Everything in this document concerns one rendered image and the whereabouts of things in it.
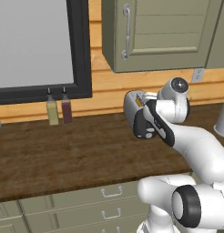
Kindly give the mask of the yellow condiment bottle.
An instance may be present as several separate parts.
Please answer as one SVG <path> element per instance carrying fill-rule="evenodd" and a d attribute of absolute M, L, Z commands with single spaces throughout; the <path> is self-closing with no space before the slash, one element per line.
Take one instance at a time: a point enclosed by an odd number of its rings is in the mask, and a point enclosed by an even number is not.
<path fill-rule="evenodd" d="M 59 124 L 57 104 L 55 99 L 52 97 L 50 89 L 47 89 L 47 101 L 46 101 L 46 111 L 48 114 L 48 120 L 50 126 L 55 126 Z"/>

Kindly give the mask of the grey wall socket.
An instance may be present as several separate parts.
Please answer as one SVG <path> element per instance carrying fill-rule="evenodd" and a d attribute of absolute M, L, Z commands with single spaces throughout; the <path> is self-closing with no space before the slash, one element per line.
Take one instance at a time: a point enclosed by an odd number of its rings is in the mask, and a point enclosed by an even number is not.
<path fill-rule="evenodd" d="M 192 76 L 192 83 L 200 83 L 204 75 L 204 68 L 195 68 Z"/>

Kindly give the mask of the black framed window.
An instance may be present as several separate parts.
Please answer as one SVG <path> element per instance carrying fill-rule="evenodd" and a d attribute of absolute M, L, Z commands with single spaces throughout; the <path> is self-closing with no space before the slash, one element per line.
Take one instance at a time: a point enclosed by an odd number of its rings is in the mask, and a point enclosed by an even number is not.
<path fill-rule="evenodd" d="M 92 96 L 88 0 L 0 0 L 0 105 Z"/>

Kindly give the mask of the green base cupboard door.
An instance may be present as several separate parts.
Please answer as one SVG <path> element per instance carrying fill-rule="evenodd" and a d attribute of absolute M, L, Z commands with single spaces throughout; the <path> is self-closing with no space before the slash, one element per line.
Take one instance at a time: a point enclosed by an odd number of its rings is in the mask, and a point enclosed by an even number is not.
<path fill-rule="evenodd" d="M 0 203 L 0 233 L 29 233 L 17 201 Z"/>

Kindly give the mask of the green wall cupboard door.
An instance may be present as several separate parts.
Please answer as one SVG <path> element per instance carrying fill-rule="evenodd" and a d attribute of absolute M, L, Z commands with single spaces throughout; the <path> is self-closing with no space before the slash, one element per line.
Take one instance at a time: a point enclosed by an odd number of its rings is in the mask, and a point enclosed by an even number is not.
<path fill-rule="evenodd" d="M 223 0 L 101 0 L 102 53 L 115 73 L 202 68 Z M 126 49 L 130 5 L 130 43 Z"/>
<path fill-rule="evenodd" d="M 206 68 L 224 68 L 224 0 L 219 12 L 219 20 L 209 51 Z"/>

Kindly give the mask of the dark red condiment bottle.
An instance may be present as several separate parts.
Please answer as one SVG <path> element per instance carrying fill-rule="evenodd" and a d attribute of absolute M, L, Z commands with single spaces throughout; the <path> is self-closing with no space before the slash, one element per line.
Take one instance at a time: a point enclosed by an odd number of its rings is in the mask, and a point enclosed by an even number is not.
<path fill-rule="evenodd" d="M 63 113 L 63 122 L 65 124 L 71 124 L 73 121 L 72 110 L 71 110 L 71 101 L 67 97 L 65 88 L 63 88 L 63 98 L 61 100 L 61 107 L 62 107 L 62 113 Z"/>

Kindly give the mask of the white cone-shaped container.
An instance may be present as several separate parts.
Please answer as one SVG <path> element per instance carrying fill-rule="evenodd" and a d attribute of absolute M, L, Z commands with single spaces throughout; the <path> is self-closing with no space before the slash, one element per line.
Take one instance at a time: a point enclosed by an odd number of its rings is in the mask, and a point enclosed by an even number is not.
<path fill-rule="evenodd" d="M 214 131 L 224 137 L 224 103 L 222 105 L 217 124 L 214 126 Z"/>

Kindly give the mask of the green drawer front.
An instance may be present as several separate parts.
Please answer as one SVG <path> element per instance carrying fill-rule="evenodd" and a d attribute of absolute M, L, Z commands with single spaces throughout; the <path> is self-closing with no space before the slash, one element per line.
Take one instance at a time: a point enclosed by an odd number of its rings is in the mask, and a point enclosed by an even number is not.
<path fill-rule="evenodd" d="M 123 194 L 115 198 L 104 198 L 101 194 L 102 188 L 114 189 L 118 186 L 123 188 Z M 137 181 L 121 184 L 92 187 L 57 193 L 53 195 L 40 196 L 35 198 L 24 198 L 19 201 L 26 214 L 33 214 L 60 208 L 74 208 L 104 201 L 117 200 L 121 198 L 131 198 L 137 195 Z"/>
<path fill-rule="evenodd" d="M 70 228 L 56 231 L 55 233 L 101 233 L 103 228 L 120 227 L 120 233 L 136 233 L 138 226 L 146 219 L 145 215 L 112 220 L 111 222 L 93 224 L 80 228 Z"/>
<path fill-rule="evenodd" d="M 83 208 L 66 208 L 30 214 L 26 218 L 34 233 L 46 233 L 53 230 L 142 215 L 147 212 L 147 204 L 142 204 L 138 199 L 131 198 Z"/>

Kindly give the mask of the silver toaster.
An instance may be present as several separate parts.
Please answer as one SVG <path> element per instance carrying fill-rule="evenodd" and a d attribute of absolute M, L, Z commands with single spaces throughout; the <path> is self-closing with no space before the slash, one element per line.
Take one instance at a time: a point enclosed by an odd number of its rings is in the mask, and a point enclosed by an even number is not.
<path fill-rule="evenodd" d="M 127 118 L 133 134 L 137 138 L 149 139 L 155 137 L 158 133 L 154 127 L 148 123 L 143 115 L 143 107 L 136 103 L 137 95 L 142 99 L 146 92 L 140 89 L 128 91 L 124 97 L 123 111 Z"/>

